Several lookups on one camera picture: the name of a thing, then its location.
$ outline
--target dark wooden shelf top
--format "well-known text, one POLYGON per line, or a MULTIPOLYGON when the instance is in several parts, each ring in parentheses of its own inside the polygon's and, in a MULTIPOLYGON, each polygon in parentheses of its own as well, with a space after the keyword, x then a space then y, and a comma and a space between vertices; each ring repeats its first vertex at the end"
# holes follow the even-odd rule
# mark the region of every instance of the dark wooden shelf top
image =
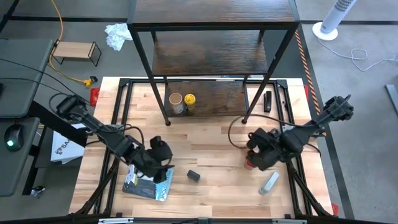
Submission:
POLYGON ((169 82, 165 89, 165 109, 169 117, 184 116, 239 116, 245 115, 248 101, 242 82, 169 82), (195 114, 175 114, 169 103, 169 96, 179 93, 184 97, 191 93, 196 98, 195 114))
POLYGON ((289 0, 131 0, 129 23, 294 22, 289 0))
POLYGON ((267 71, 258 30, 157 33, 154 75, 245 75, 267 71))

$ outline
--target yellow lid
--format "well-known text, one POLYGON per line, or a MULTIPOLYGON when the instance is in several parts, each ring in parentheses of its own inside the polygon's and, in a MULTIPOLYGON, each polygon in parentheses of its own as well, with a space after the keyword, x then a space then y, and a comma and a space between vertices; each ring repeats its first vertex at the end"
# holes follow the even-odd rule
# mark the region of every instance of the yellow lid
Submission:
POLYGON ((185 104, 192 105, 196 102, 196 98, 193 94, 187 94, 184 98, 185 104))

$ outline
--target yellow cable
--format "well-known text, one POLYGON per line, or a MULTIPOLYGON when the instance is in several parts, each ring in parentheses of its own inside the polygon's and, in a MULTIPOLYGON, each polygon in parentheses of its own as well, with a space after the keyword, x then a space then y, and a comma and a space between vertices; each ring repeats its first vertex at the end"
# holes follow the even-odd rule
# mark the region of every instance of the yellow cable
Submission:
MULTIPOLYGON (((55 10, 56 10, 56 12, 57 12, 57 14, 58 14, 58 17, 60 18, 60 23, 61 23, 61 34, 60 34, 60 37, 59 37, 58 39, 59 39, 59 41, 61 41, 61 40, 62 40, 62 36, 63 36, 63 21, 62 21, 62 16, 61 16, 60 11, 58 10, 58 7, 57 7, 57 5, 55 4, 54 0, 51 0, 51 3, 53 4, 53 6, 54 6, 54 8, 55 8, 55 10)), ((58 70, 54 67, 54 65, 53 65, 53 63, 52 63, 52 57, 50 57, 49 62, 50 62, 50 67, 51 67, 55 72, 57 72, 59 75, 62 75, 62 76, 64 76, 64 77, 69 78, 69 79, 71 79, 71 80, 73 80, 73 81, 76 81, 76 82, 78 82, 78 83, 82 83, 83 85, 85 85, 85 86, 87 86, 87 87, 90 87, 90 86, 91 86, 91 84, 92 84, 92 81, 91 81, 91 80, 80 80, 80 79, 77 79, 77 78, 69 77, 68 75, 65 75, 64 73, 58 71, 58 70)))

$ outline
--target book cover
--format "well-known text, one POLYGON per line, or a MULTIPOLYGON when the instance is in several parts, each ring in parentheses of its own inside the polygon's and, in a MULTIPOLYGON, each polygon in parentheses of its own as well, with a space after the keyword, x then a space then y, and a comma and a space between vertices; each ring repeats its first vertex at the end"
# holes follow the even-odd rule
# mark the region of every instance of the book cover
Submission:
MULTIPOLYGON (((83 124, 73 124, 75 128, 84 128, 83 124)), ((60 133, 54 131, 52 138, 51 161, 61 161, 62 164, 70 162, 83 156, 85 148, 63 137, 60 133)))
POLYGON ((162 183, 155 184, 152 177, 142 176, 141 172, 134 173, 134 165, 129 166, 129 172, 123 184, 122 191, 129 194, 135 194, 146 198, 165 202, 169 194, 172 183, 173 169, 166 173, 167 179, 162 183))

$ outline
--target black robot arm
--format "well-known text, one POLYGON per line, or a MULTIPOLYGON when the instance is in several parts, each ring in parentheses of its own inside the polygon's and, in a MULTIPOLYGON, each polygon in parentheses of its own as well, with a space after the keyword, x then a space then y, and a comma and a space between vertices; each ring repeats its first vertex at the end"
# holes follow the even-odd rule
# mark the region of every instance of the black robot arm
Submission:
POLYGON ((155 183, 163 182, 167 169, 173 167, 162 165, 162 161, 170 161, 173 154, 160 136, 150 140, 152 149, 145 150, 144 145, 132 136, 125 136, 119 129, 104 125, 90 115, 80 96, 67 96, 57 106, 56 112, 61 118, 83 123, 118 159, 127 165, 134 164, 144 175, 154 177, 155 183))
POLYGON ((351 96, 346 98, 335 96, 328 100, 323 108, 323 112, 315 119, 307 122, 303 126, 294 127, 280 135, 280 145, 291 152, 295 157, 303 150, 311 136, 318 136, 325 130, 325 125, 331 121, 344 121, 351 119, 354 107, 348 104, 351 96))
POLYGON ((249 162, 260 170, 266 170, 277 161, 287 162, 298 156, 312 136, 318 136, 325 130, 325 125, 331 121, 344 121, 351 119, 354 107, 348 103, 350 95, 346 98, 335 96, 328 100, 323 112, 315 119, 304 125, 290 126, 281 133, 277 129, 269 132, 258 128, 249 133, 250 140, 246 144, 249 162))

